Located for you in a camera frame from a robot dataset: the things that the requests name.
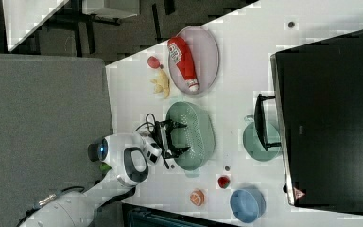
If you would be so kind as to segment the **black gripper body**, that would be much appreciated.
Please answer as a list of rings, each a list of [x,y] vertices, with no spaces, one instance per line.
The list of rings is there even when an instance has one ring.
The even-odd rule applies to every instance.
[[[156,143],[162,148],[165,159],[175,157],[175,146],[173,145],[171,132],[174,130],[172,120],[162,122],[156,121],[154,126],[153,137]]]

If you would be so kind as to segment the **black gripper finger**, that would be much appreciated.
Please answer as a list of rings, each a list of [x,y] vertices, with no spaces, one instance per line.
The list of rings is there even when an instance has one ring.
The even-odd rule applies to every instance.
[[[167,124],[168,126],[171,128],[171,129],[178,129],[178,128],[185,128],[186,125],[185,124],[182,124],[180,122],[177,122],[177,121],[173,121],[171,119],[169,119],[167,121]]]
[[[173,148],[173,149],[171,149],[171,156],[172,157],[179,157],[180,155],[182,155],[183,153],[185,153],[189,149],[190,149],[189,147],[185,147],[185,148]]]

